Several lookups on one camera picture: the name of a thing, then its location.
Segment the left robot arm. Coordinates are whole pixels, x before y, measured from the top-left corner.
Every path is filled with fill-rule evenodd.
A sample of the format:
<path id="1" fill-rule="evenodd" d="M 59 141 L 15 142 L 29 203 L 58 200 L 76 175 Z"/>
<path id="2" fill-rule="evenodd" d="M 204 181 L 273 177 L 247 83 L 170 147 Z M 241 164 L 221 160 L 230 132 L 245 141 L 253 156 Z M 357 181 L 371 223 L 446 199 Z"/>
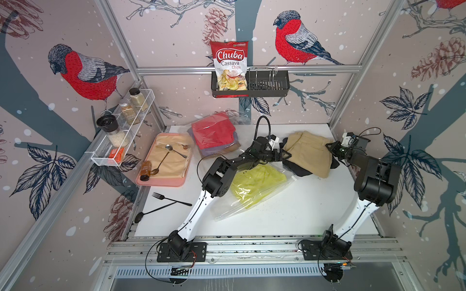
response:
<path id="1" fill-rule="evenodd" d="M 273 149 L 269 138 L 257 137 L 241 155 L 234 159 L 218 157 L 201 179 L 200 196 L 189 215 L 177 230 L 171 232 L 167 244 L 174 257 L 183 261 L 187 259 L 191 243 L 197 232 L 197 223 L 204 211 L 217 198 L 229 190 L 239 170 L 250 170 L 260 162 L 281 162 L 291 155 L 283 149 Z"/>

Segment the clear plastic vacuum bag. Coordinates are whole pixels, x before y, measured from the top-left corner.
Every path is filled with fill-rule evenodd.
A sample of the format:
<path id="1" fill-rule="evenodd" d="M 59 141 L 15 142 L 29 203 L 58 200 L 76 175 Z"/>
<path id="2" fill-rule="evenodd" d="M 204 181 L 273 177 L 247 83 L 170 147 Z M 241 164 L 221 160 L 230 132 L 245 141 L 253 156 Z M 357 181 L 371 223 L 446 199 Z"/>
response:
<path id="1" fill-rule="evenodd" d="M 200 118 L 187 129 L 201 160 L 213 160 L 206 173 L 198 176 L 203 193 L 212 198 L 227 196 L 226 202 L 219 203 L 214 211 L 217 221 L 262 204 L 296 180 L 284 166 L 291 154 L 276 147 L 278 139 L 271 133 L 270 123 L 264 136 L 258 134 L 258 128 L 254 129 L 251 145 L 239 156 L 226 157 L 240 149 L 237 126 L 249 120 L 244 114 L 227 110 Z"/>

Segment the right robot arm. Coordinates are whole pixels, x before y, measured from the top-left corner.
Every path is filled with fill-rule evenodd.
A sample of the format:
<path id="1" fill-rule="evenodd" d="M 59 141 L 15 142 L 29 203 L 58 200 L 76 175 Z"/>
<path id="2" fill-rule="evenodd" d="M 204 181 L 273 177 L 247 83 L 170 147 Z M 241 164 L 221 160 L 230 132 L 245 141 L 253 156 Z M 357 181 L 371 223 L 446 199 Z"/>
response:
<path id="1" fill-rule="evenodd" d="M 351 247 L 357 230 L 378 208 L 391 203 L 397 194 L 401 167 L 366 154 L 369 139 L 357 135 L 344 137 L 343 141 L 328 143 L 326 148 L 339 161 L 359 168 L 354 181 L 357 197 L 337 223 L 324 233 L 321 248 L 340 249 Z"/>

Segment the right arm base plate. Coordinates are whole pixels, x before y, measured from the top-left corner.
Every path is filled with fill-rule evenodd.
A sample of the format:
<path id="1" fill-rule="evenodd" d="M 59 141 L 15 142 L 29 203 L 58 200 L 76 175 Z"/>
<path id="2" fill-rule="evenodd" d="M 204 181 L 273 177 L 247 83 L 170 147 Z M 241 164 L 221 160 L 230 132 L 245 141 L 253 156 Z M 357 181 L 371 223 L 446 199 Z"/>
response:
<path id="1" fill-rule="evenodd" d="M 320 259 L 343 260 L 353 259 L 350 251 L 351 243 L 339 240 L 328 242 L 322 246 L 321 241 L 302 240 L 298 243 L 305 261 L 317 261 Z"/>

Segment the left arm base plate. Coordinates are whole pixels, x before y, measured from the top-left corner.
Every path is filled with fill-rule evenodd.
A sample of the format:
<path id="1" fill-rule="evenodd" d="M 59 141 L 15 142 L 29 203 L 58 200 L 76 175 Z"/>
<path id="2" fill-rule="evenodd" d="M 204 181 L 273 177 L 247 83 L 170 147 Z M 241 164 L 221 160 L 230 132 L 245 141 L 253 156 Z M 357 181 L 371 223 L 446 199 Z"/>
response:
<path id="1" fill-rule="evenodd" d="M 205 262 L 206 242 L 190 242 L 182 250 L 173 249 L 167 242 L 160 245 L 157 252 L 158 263 Z"/>

